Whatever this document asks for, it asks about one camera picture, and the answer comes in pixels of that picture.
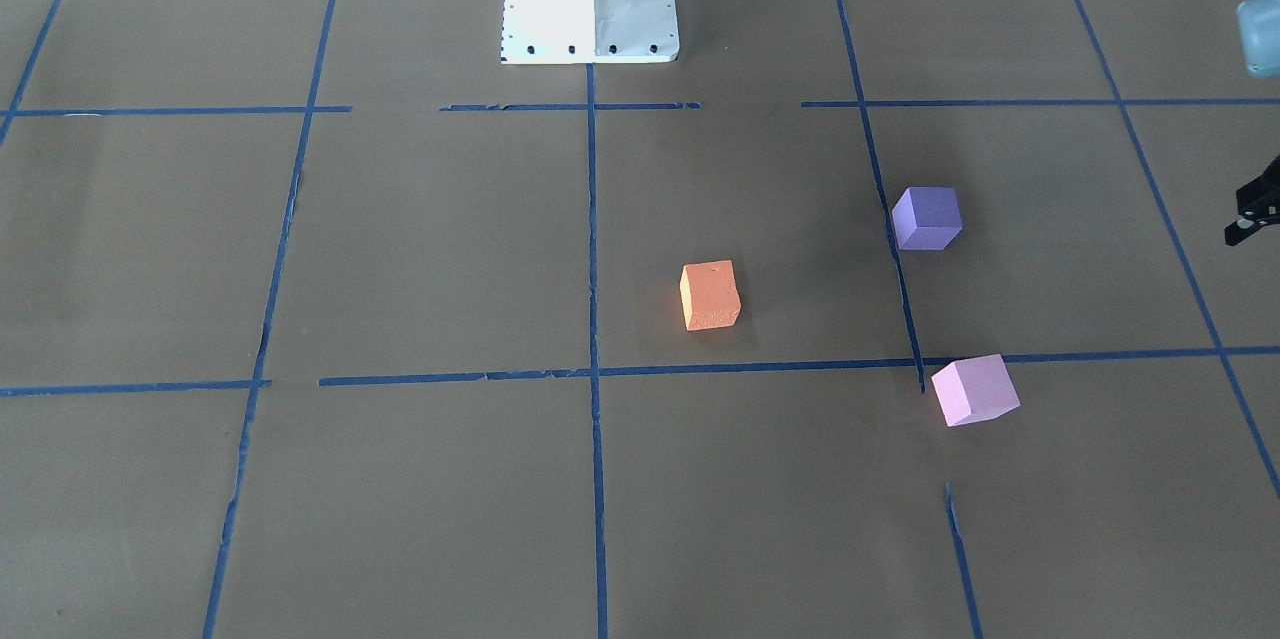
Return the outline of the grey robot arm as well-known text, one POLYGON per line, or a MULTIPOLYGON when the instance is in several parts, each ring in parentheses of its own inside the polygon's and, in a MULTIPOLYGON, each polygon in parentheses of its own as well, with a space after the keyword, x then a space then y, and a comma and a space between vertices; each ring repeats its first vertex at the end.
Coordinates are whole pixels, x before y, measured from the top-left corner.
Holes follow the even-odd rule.
POLYGON ((1245 69, 1254 78, 1279 77, 1279 0, 1244 0, 1236 6, 1245 69))

